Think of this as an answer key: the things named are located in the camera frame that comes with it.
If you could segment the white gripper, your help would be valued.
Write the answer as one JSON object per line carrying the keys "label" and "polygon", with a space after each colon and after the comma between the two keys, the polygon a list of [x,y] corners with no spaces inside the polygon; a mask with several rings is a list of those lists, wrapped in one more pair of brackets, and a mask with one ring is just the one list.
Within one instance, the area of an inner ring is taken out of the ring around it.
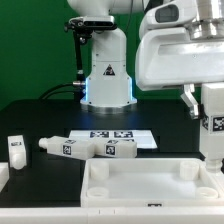
{"label": "white gripper", "polygon": [[181,99],[191,119],[201,119],[194,84],[224,81],[224,40],[192,41],[183,27],[148,31],[136,53],[135,79],[142,91],[184,85]]}

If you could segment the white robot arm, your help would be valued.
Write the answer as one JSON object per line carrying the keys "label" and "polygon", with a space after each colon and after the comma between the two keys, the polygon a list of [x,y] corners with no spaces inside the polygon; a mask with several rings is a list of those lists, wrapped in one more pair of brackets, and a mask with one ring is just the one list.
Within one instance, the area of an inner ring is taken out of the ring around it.
{"label": "white robot arm", "polygon": [[[194,87],[224,81],[224,0],[67,0],[75,43],[92,41],[92,70],[82,107],[100,113],[133,108],[132,86],[180,87],[191,117],[202,113]],[[126,35],[116,14],[142,12],[135,77],[126,72]]]}

